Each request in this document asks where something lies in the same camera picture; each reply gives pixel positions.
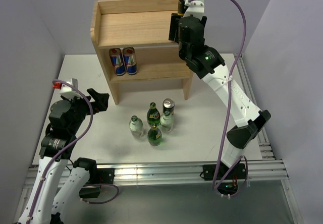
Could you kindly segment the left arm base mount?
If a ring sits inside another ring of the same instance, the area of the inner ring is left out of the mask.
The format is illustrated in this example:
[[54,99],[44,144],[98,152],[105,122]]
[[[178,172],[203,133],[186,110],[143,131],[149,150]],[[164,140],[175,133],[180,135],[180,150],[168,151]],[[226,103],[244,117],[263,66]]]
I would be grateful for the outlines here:
[[115,176],[115,169],[98,168],[90,173],[90,179],[86,182],[85,186],[79,191],[79,196],[82,199],[96,199],[102,192],[102,188],[106,184],[113,184]]

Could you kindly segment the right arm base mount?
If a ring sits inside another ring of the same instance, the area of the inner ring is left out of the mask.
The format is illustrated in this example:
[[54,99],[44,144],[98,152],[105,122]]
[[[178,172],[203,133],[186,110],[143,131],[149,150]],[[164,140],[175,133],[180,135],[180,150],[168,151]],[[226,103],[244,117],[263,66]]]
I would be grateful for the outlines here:
[[[216,164],[204,164],[199,176],[204,181],[212,181],[216,166]],[[228,170],[226,165],[220,163],[216,185],[218,185],[217,190],[221,195],[231,197],[246,186],[248,168],[244,163],[238,163],[230,172]]]

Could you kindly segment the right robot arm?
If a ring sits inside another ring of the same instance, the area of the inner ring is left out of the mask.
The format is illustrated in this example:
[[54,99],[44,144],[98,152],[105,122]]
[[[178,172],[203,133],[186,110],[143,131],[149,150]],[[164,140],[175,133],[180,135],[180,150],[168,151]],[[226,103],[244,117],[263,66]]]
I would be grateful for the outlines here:
[[203,80],[220,98],[232,116],[235,125],[226,131],[229,145],[221,154],[219,174],[228,179],[235,172],[235,162],[242,156],[248,143],[263,129],[271,114],[261,110],[232,78],[229,68],[218,51],[205,45],[206,17],[171,15],[169,40],[179,45],[179,58]]

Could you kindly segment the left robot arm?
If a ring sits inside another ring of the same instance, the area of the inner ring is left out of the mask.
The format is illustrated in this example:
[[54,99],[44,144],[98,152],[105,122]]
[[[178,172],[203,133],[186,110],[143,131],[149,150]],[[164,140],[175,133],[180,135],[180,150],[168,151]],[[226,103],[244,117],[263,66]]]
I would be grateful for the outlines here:
[[41,142],[36,180],[30,199],[18,223],[63,223],[64,208],[78,196],[86,183],[98,183],[94,159],[78,158],[68,180],[59,188],[61,176],[71,157],[76,136],[86,116],[106,111],[109,94],[87,90],[88,96],[72,88],[60,90],[61,100],[50,107],[49,124]]

